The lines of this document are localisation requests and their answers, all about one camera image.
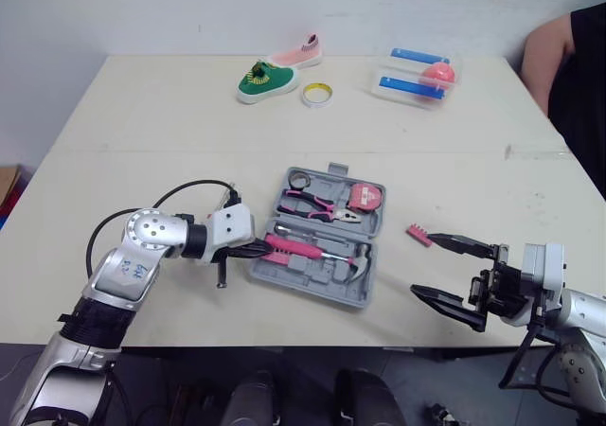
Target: pink ball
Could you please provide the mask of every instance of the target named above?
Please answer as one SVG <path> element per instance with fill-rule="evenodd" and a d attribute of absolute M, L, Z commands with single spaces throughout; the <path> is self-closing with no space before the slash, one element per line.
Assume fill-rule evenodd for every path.
<path fill-rule="evenodd" d="M 436 62 L 432 64 L 429 68 L 423 71 L 421 75 L 424 78 L 442 80 L 444 82 L 455 81 L 455 71 L 449 64 L 445 62 Z M 426 85 L 432 85 L 432 83 L 428 81 L 423 82 L 423 80 L 420 80 L 419 82 L 425 83 Z M 448 90 L 449 87 L 447 85 L 441 85 L 440 88 Z"/>

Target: plastic container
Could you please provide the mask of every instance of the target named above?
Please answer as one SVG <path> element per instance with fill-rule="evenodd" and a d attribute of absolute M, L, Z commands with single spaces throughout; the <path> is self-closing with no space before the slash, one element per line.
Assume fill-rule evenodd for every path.
<path fill-rule="evenodd" d="M 446 101 L 460 76 L 458 58 L 393 48 L 379 58 L 370 91 L 380 98 L 432 109 Z"/>
<path fill-rule="evenodd" d="M 360 222 L 322 222 L 296 215 L 281 213 L 278 208 L 288 206 L 297 211 L 310 212 L 313 207 L 284 194 L 289 188 L 288 178 L 294 171 L 310 176 L 310 184 L 305 187 L 319 198 L 333 201 L 336 208 L 346 208 L 349 192 L 355 184 L 371 184 L 382 193 L 381 205 L 369 212 L 358 212 Z M 360 245 L 368 248 L 367 268 L 359 276 L 353 267 L 343 260 L 333 258 L 309 258 L 300 255 L 286 256 L 287 264 L 259 258 L 251 264 L 251 277 L 280 287 L 316 295 L 354 308 L 363 308 L 370 301 L 375 275 L 377 247 L 373 239 L 379 232 L 383 220 L 385 201 L 384 186 L 347 177 L 348 167 L 330 164 L 329 172 L 319 172 L 302 168 L 289 168 L 274 203 L 274 217 L 266 226 L 267 234 L 277 235 L 288 241 L 311 244 L 325 253 L 342 257 L 359 256 Z M 276 230 L 280 226 L 290 232 Z"/>

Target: pink shoe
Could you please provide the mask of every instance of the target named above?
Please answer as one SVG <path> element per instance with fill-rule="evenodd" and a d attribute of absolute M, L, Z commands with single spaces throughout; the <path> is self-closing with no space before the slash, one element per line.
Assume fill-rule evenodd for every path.
<path fill-rule="evenodd" d="M 319 64 L 322 62 L 322 49 L 320 49 L 318 36 L 312 34 L 300 48 L 290 52 L 274 54 L 267 60 L 278 66 L 290 66 L 292 68 L 307 68 Z"/>

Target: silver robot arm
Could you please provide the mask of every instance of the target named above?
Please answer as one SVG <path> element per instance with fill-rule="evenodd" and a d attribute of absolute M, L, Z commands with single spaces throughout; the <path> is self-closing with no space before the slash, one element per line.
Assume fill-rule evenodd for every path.
<path fill-rule="evenodd" d="M 160 260 L 190 257 L 209 264 L 224 248 L 254 239 L 253 218 L 244 204 L 214 212 L 206 224 L 154 208 L 134 212 L 120 246 L 103 258 L 73 312 L 60 317 L 62 330 L 53 334 L 29 375 L 10 426 L 102 424 L 113 389 L 111 370 L 158 277 Z"/>
<path fill-rule="evenodd" d="M 540 368 L 536 389 L 558 405 L 579 411 L 579 424 L 606 424 L 606 299 L 564 287 L 563 246 L 527 244 L 522 269 L 509 267 L 508 247 L 488 245 L 467 237 L 431 234 L 430 240 L 459 254 L 494 261 L 491 270 L 474 277 L 469 303 L 463 298 L 426 286 L 411 291 L 441 314 L 484 331 L 491 312 L 514 327 L 527 327 L 528 334 L 499 386 L 507 388 L 517 365 L 534 338 L 555 345 Z M 568 385 L 570 401 L 554 398 L 542 387 L 539 374 L 557 358 Z"/>

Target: gray tool case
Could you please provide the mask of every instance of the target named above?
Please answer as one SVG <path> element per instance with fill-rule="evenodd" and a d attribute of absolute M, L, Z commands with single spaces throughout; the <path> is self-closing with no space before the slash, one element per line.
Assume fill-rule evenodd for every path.
<path fill-rule="evenodd" d="M 312 205 L 284 194 L 284 190 L 290 189 L 289 177 L 293 172 L 307 173 L 311 182 L 304 191 L 318 198 L 333 201 L 336 205 L 335 209 L 347 207 L 350 190 L 355 184 L 373 185 L 380 190 L 381 205 L 369 212 L 356 210 L 355 213 L 361 218 L 360 222 L 338 220 L 322 222 L 318 219 L 280 213 L 278 208 L 281 205 L 294 208 L 296 211 L 314 211 Z M 373 242 L 373 238 L 378 234 L 383 220 L 385 188 L 375 183 L 348 178 L 347 175 L 347 166 L 334 163 L 329 165 L 328 173 L 289 168 L 274 202 L 274 217 L 268 221 L 262 238 L 274 234 L 286 240 L 312 244 L 322 248 L 325 253 L 340 257 L 356 257 L 359 248 L 364 248 L 360 244 L 365 244 L 369 262 L 364 273 L 356 276 L 354 265 L 343 260 L 290 255 L 288 265 L 264 258 L 256 259 L 250 269 L 253 278 L 355 308 L 363 308 L 368 304 L 377 262 L 377 245 Z M 291 232 L 282 229 L 278 233 L 276 231 L 278 225 L 290 229 Z"/>

